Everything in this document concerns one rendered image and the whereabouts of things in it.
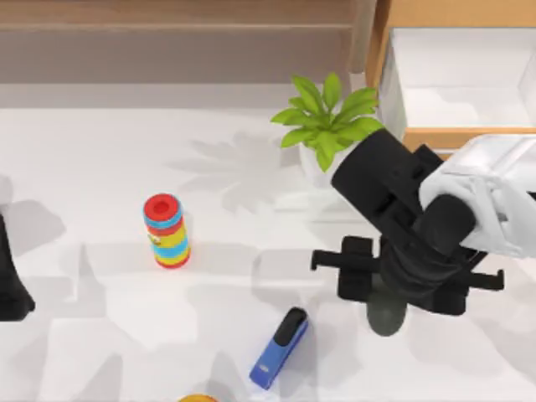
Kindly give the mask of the dark grey rounded bottle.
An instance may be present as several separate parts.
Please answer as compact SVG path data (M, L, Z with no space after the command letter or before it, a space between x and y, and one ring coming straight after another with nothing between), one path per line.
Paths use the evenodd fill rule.
M367 319L371 329L382 337L395 335L403 326L407 302L391 291L379 274L372 275L372 290L367 301Z

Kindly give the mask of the blue and black stapler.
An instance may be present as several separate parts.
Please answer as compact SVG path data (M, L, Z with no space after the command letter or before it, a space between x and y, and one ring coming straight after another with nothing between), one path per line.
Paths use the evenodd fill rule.
M292 307L286 313L250 371L249 378L254 384L264 390L271 387L308 325L308 315L304 309Z

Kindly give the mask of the pale wooden drawer front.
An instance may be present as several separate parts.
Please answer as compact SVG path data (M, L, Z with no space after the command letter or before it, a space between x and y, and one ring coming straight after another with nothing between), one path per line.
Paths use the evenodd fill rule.
M536 127L409 127L402 142L411 151L425 144L440 158L448 159L458 148L483 134L536 134Z

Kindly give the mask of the green plant in white pot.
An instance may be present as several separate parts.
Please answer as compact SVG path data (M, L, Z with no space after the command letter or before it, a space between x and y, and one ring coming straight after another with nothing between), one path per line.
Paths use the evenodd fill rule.
M365 86L344 95L342 81L334 72L320 86L300 75L293 75L291 83L297 95L271 122L288 129L280 147L296 147L306 178L324 188L343 159L384 127L377 117L378 91Z

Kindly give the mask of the stack of coloured rings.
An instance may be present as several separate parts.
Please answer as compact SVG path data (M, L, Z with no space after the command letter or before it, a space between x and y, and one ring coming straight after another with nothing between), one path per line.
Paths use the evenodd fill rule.
M170 193L152 195L144 203L142 212L155 261L166 269L185 265L191 246L178 198Z

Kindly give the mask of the pulled out drawer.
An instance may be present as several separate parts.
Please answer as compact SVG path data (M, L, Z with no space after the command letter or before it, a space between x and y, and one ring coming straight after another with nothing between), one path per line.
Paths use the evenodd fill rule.
M536 127L536 27L394 28L379 115L409 127Z

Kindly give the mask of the wooden cupboard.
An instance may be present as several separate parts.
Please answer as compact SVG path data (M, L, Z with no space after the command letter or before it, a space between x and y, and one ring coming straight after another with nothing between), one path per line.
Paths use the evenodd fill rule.
M0 0L0 83L280 84L365 69L382 0Z

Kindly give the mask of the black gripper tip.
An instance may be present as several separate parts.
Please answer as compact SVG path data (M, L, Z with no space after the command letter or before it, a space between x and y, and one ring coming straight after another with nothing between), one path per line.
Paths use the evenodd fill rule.
M20 322L35 310L35 301L22 283L0 214L0 322Z

